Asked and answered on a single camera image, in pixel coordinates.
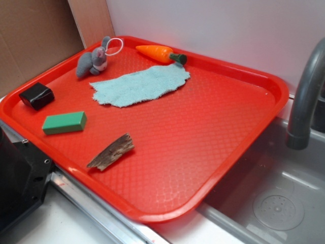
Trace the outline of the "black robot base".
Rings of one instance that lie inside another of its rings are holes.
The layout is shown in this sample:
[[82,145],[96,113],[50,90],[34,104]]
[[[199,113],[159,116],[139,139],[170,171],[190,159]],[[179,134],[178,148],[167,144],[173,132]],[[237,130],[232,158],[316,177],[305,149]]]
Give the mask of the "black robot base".
[[54,163],[31,142],[11,142],[1,130],[1,233],[40,207]]

